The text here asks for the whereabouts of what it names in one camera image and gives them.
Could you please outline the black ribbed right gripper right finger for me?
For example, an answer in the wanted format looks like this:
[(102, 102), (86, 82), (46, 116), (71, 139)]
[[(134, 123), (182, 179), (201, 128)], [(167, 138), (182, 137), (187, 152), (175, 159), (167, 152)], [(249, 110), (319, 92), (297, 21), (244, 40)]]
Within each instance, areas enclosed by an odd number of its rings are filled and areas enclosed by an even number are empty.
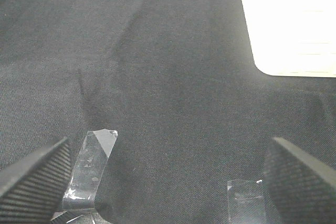
[(264, 181), (283, 223), (335, 223), (335, 169), (290, 141), (270, 141)]

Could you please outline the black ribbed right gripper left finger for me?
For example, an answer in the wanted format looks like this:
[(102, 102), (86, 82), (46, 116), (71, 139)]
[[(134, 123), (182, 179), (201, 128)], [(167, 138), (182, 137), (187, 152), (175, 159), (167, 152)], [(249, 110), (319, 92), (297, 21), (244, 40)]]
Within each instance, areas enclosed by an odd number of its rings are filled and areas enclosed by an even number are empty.
[(71, 177), (67, 138), (53, 140), (1, 171), (1, 223), (49, 223)]

